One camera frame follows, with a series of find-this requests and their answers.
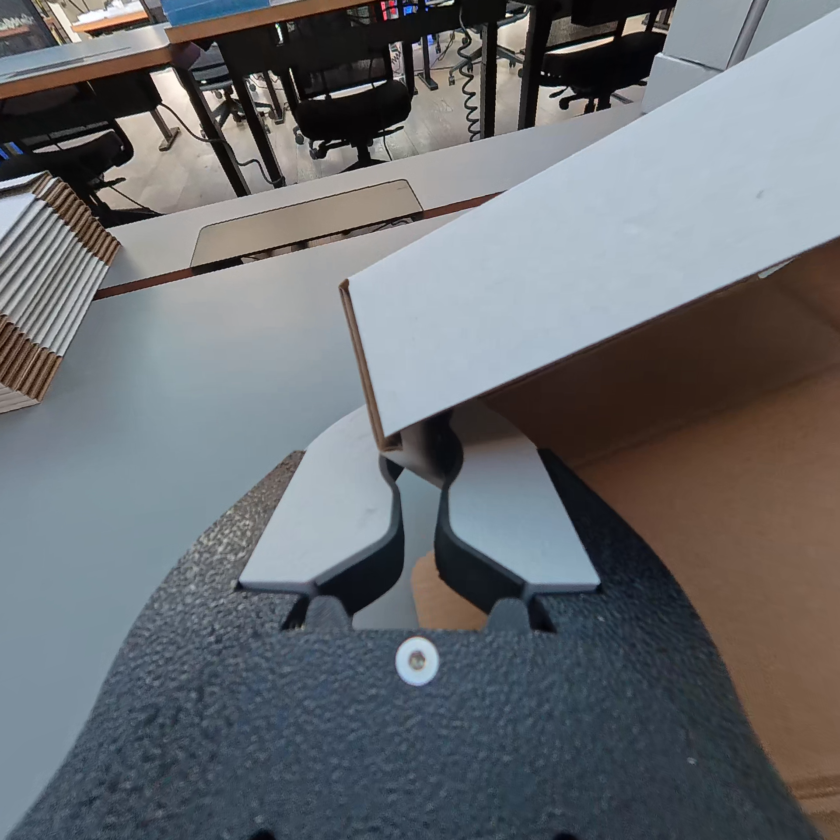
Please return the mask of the black framed desk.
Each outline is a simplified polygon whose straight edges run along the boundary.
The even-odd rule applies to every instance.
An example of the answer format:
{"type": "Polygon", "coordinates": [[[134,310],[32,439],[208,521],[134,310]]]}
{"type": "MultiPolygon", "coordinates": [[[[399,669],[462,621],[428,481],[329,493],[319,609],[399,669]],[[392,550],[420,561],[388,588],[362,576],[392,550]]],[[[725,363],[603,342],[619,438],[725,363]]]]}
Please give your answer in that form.
{"type": "MultiPolygon", "coordinates": [[[[265,125],[256,112],[256,102],[251,96],[248,78],[253,75],[277,77],[277,71],[288,69],[290,65],[310,66],[311,60],[302,47],[281,44],[277,28],[279,23],[368,3],[372,2],[271,2],[269,7],[251,12],[180,26],[196,27],[193,36],[186,37],[187,41],[195,42],[198,46],[209,46],[212,43],[218,46],[257,147],[260,173],[273,187],[280,188],[287,182],[270,146],[265,125]]],[[[343,61],[352,58],[353,52],[362,45],[371,48],[390,46],[395,74],[402,77],[404,64],[401,44],[408,42],[413,51],[409,14],[404,10],[405,2],[394,2],[395,14],[387,17],[383,2],[380,3],[385,15],[384,23],[355,28],[346,36],[331,36],[327,41],[327,51],[335,59],[343,61]]]]}
{"type": "Polygon", "coordinates": [[[42,94],[53,100],[62,91],[78,89],[97,94],[112,120],[148,112],[163,135],[160,151],[168,151],[180,130],[171,129],[160,115],[162,98],[151,78],[173,67],[177,58],[166,29],[162,24],[135,28],[2,58],[2,143],[46,138],[52,132],[29,118],[23,128],[14,128],[12,105],[42,94]]]}
{"type": "MultiPolygon", "coordinates": [[[[521,71],[518,130],[529,129],[535,125],[543,55],[552,15],[543,2],[525,1],[524,3],[529,8],[529,23],[521,71]]],[[[502,2],[485,2],[486,19],[482,21],[480,27],[482,59],[479,74],[479,136],[481,139],[494,136],[496,131],[497,41],[502,6],[502,2]]]]}

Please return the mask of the black office chair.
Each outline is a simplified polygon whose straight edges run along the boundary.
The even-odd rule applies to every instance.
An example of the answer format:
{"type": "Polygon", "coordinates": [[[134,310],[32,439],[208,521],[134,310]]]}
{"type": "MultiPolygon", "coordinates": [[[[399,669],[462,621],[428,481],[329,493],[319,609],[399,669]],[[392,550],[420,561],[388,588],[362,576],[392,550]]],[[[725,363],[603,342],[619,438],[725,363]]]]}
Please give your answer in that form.
{"type": "Polygon", "coordinates": [[[100,198],[117,191],[124,178],[107,173],[129,163],[134,147],[117,121],[91,99],[63,104],[24,104],[2,100],[2,183],[49,173],[67,184],[106,228],[159,217],[150,207],[129,199],[115,208],[100,198]]]}
{"type": "Polygon", "coordinates": [[[401,44],[404,69],[395,74],[389,45],[362,45],[339,61],[327,51],[331,36],[385,22],[380,2],[278,24],[283,46],[299,46],[309,67],[290,65],[276,72],[287,98],[298,144],[308,142],[313,160],[348,146],[357,161],[349,171],[378,164],[369,151],[375,138],[395,133],[409,116],[416,92],[412,47],[401,44]]]}
{"type": "Polygon", "coordinates": [[[573,51],[547,50],[542,58],[539,84],[569,93],[560,99],[566,110],[585,100],[584,113],[606,110],[616,91],[645,86],[655,58],[665,47],[666,34],[655,29],[658,14],[675,2],[573,1],[572,26],[595,28],[589,41],[573,51]]]}

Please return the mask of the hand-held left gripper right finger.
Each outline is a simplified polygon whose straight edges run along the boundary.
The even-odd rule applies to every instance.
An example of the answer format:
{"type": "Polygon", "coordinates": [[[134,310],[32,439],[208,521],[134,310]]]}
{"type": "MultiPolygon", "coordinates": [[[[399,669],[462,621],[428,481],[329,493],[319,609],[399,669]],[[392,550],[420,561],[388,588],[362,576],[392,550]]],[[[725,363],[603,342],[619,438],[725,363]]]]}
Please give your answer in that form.
{"type": "Polygon", "coordinates": [[[601,578],[535,444],[480,402],[448,417],[437,572],[484,613],[502,599],[595,592],[601,578]]]}

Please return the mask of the stack of folded white cartons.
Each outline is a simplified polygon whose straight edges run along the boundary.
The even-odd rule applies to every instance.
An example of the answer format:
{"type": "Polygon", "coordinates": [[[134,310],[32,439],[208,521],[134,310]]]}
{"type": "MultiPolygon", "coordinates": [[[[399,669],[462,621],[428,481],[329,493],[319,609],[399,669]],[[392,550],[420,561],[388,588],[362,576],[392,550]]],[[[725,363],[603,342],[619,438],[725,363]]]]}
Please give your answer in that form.
{"type": "Polygon", "coordinates": [[[647,114],[742,62],[767,1],[678,1],[647,79],[647,114]]]}

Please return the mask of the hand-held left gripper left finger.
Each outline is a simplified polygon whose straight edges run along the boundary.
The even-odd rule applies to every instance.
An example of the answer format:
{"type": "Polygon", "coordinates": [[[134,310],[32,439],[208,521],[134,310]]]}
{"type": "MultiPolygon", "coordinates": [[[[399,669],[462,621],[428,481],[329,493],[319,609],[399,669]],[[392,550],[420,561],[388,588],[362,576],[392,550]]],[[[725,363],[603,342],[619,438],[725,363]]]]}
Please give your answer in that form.
{"type": "Polygon", "coordinates": [[[362,611],[403,573],[401,471],[381,456],[365,407],[342,417],[307,447],[238,583],[362,611]]]}

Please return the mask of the white cardboard box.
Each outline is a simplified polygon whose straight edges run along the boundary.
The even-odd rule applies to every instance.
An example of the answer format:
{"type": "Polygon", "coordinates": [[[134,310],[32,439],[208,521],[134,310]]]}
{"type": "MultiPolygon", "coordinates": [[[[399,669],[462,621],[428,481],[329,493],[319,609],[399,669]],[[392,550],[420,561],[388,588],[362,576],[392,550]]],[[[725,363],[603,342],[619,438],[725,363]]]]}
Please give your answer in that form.
{"type": "Polygon", "coordinates": [[[537,447],[601,578],[531,741],[574,838],[838,838],[838,10],[345,280],[380,452],[537,447]]]}

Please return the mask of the stack of flat cardboard sheets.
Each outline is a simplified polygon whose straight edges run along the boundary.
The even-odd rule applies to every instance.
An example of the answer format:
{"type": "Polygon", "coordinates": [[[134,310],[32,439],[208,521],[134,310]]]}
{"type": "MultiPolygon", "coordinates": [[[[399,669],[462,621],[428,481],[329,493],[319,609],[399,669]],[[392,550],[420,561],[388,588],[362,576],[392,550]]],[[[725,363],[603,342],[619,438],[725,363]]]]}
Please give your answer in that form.
{"type": "Polygon", "coordinates": [[[2,182],[1,413],[44,401],[120,248],[60,178],[2,182]]]}

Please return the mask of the flat blue package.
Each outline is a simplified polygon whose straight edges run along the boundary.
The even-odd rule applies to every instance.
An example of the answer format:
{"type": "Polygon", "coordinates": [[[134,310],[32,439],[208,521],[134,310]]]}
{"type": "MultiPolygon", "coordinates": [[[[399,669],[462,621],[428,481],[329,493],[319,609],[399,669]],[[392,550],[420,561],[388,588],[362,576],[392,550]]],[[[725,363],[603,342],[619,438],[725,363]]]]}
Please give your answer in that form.
{"type": "Polygon", "coordinates": [[[271,1],[161,1],[173,26],[185,26],[269,7],[271,1]]]}

